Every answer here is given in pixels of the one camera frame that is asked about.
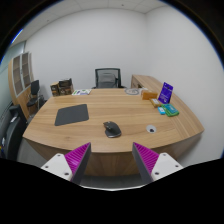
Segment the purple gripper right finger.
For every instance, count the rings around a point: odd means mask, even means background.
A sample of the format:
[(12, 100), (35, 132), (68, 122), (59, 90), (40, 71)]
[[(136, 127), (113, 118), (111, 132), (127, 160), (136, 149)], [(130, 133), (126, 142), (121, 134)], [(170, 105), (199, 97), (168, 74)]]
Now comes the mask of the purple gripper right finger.
[(144, 184), (152, 183), (182, 169), (182, 166), (168, 153), (158, 154), (136, 142), (133, 143), (132, 154)]

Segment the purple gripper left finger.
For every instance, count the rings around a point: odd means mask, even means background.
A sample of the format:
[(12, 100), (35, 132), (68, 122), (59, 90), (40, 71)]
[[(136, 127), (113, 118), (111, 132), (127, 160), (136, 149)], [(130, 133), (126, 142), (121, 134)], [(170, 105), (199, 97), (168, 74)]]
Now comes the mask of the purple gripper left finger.
[(42, 169), (79, 185), (84, 175), (90, 154), (91, 143), (86, 143), (67, 154), (55, 154), (42, 166)]

